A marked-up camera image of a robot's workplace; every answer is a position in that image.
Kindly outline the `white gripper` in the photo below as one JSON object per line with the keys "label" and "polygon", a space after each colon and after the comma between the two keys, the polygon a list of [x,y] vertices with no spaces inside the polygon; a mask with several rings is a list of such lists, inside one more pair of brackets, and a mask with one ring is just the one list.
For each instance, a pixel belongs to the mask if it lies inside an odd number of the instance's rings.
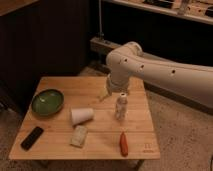
{"label": "white gripper", "polygon": [[129,79],[113,79],[111,75],[107,76],[107,89],[103,89],[100,92],[99,100],[103,101],[104,99],[108,98],[110,94],[113,92],[127,92],[129,87]]}

